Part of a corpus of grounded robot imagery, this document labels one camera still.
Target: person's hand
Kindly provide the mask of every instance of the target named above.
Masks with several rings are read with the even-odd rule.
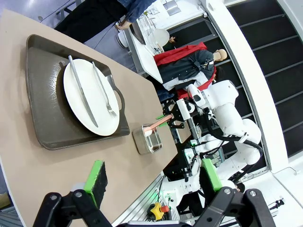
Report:
[[[119,30],[128,29],[131,24],[132,24],[131,22],[122,21],[120,24],[116,25],[116,28]]]

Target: fork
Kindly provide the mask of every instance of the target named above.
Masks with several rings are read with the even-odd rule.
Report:
[[[104,89],[104,87],[103,87],[102,81],[101,81],[101,79],[100,79],[100,77],[99,77],[99,73],[98,73],[98,71],[97,71],[97,67],[95,66],[95,63],[94,63],[94,62],[92,62],[92,63],[93,63],[93,66],[94,66],[94,70],[95,70],[95,72],[96,72],[96,75],[97,75],[97,77],[98,77],[98,80],[99,80],[99,82],[100,82],[100,84],[101,84],[101,86],[102,86],[103,92],[104,92],[104,94],[105,94],[105,101],[106,101],[106,108],[107,108],[107,111],[109,112],[109,114],[110,114],[111,117],[117,117],[117,114],[112,110],[112,107],[111,107],[110,104],[109,104],[109,99],[108,99],[107,94],[106,94],[106,91],[105,91],[105,89]]]

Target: red cloth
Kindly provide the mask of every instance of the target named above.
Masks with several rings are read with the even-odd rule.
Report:
[[[203,90],[208,88],[208,86],[212,83],[212,81],[214,79],[214,74],[215,73],[216,73],[216,67],[214,67],[214,73],[213,73],[212,77],[206,83],[204,83],[204,84],[202,84],[201,86],[198,87],[198,89],[200,91],[203,91]],[[184,89],[177,90],[177,95],[178,95],[178,99],[188,98],[188,93]]]
[[[154,56],[157,66],[177,61],[198,50],[206,50],[203,42],[198,45],[187,45],[171,51],[166,51]]]

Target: red button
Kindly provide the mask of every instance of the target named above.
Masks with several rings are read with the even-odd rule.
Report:
[[[162,212],[169,212],[169,207],[168,206],[164,206],[164,207],[161,207],[160,210]]]

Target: brown tray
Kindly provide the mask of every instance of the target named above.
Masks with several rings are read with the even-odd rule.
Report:
[[[94,61],[121,99],[119,126],[110,136],[99,136],[89,131],[71,110],[63,87],[63,74],[73,59]],[[71,50],[38,35],[27,39],[27,95],[32,111],[34,127],[39,143],[48,150],[56,150],[80,144],[129,135],[125,117],[125,101],[115,86],[109,67],[95,59]]]

